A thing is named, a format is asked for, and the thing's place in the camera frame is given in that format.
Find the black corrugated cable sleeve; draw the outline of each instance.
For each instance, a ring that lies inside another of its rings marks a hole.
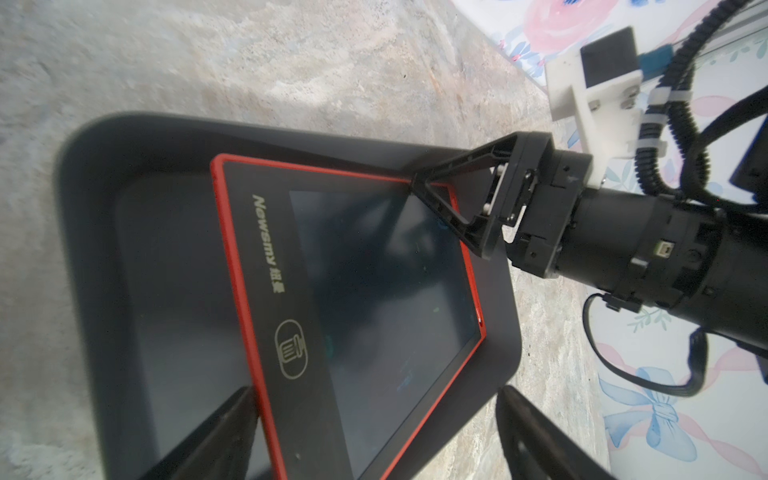
[[[658,87],[671,87],[677,90],[685,82],[687,72],[692,68],[694,59],[699,54],[704,45],[712,38],[712,35],[720,29],[725,23],[727,23],[741,8],[744,7],[750,0],[723,0],[696,26],[694,31],[688,35],[683,45],[672,57],[672,62],[667,66],[667,70],[664,72],[664,76],[659,80]],[[647,114],[666,114],[670,115],[670,102],[665,105],[649,105],[645,111]],[[680,111],[676,111],[671,114],[670,120],[675,117],[676,120],[685,122],[684,115]],[[675,127],[677,134],[681,137],[687,137],[690,132],[683,125],[679,124]],[[661,137],[661,131],[663,125],[659,124],[642,124],[640,126],[639,139]],[[700,175],[706,175],[708,177],[708,163],[707,159],[703,158],[697,162],[700,164],[702,170],[697,173]],[[659,174],[658,167],[658,150],[656,148],[638,148],[635,151],[634,160],[635,173],[637,175],[637,182],[640,184],[643,193],[646,195],[659,195],[659,194],[677,194],[678,192],[667,186]]]
[[[768,87],[763,87],[750,96],[742,98],[725,110],[719,117],[715,118],[691,144],[688,151],[689,159],[692,156],[698,157],[707,145],[728,132],[744,125],[754,118],[765,115],[766,113],[768,113]],[[689,198],[700,201],[705,205],[720,207],[728,211],[739,212],[742,214],[768,213],[768,205],[738,204],[712,195],[707,191],[704,185],[698,181],[695,170],[691,170],[690,167],[690,160],[683,162],[683,171],[680,174],[680,187]]]
[[[682,83],[677,90],[690,90],[694,84],[694,67],[688,69],[688,73],[683,78]],[[674,138],[677,148],[680,149],[680,155],[683,161],[691,144],[699,136],[699,129],[696,127],[693,113],[690,111],[690,105],[686,101],[675,101],[670,103],[669,107],[669,125],[670,133]],[[695,160],[696,173],[699,176],[699,182],[706,185],[710,181],[710,159],[707,152],[703,152]]]

